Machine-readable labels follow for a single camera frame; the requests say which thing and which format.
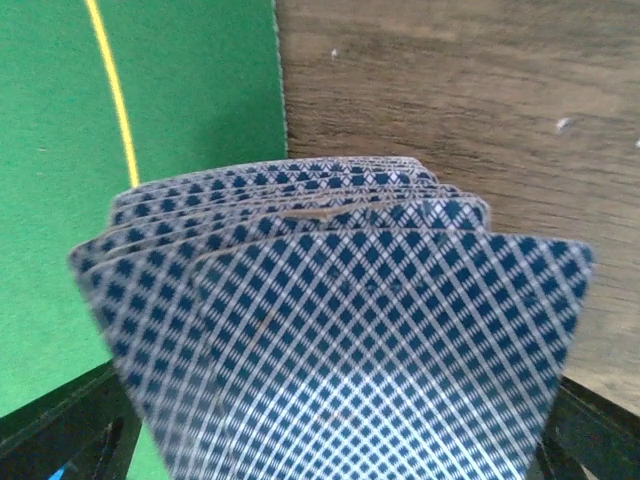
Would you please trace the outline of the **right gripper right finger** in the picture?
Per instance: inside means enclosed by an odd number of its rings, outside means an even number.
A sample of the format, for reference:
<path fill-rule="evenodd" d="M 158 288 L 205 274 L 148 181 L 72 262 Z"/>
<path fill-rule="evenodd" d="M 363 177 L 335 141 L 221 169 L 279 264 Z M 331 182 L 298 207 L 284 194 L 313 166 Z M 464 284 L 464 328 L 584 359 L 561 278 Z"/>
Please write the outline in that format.
<path fill-rule="evenodd" d="M 536 479 L 637 479 L 639 417 L 564 377 L 534 457 Z"/>

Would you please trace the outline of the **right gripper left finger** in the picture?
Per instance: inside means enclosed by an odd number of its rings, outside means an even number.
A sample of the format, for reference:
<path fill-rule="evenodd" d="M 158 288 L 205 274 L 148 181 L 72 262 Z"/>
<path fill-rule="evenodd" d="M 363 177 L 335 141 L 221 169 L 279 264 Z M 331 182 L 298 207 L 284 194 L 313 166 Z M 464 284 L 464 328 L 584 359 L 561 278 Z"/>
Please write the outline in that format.
<path fill-rule="evenodd" d="M 124 479 L 141 420 L 112 365 L 1 418 L 3 479 Z"/>

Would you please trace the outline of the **blue patterned card deck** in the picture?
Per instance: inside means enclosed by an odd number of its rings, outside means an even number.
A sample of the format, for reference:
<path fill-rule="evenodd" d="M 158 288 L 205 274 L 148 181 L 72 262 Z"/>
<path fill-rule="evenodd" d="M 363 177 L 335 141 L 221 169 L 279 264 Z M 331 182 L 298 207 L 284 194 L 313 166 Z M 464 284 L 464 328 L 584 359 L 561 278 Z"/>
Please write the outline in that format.
<path fill-rule="evenodd" d="M 173 479 L 522 479 L 593 253 L 349 157 L 144 184 L 69 263 Z"/>

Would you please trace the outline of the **round green poker mat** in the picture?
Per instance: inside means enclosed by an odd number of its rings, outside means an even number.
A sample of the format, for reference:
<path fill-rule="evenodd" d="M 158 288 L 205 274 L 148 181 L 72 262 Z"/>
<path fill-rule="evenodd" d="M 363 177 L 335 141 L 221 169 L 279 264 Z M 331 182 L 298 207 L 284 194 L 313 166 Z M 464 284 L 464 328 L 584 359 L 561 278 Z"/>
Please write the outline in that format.
<path fill-rule="evenodd" d="M 270 1 L 102 1 L 140 179 L 286 155 Z M 67 264 L 130 185 L 82 1 L 1 5 L 1 410 L 105 362 Z"/>

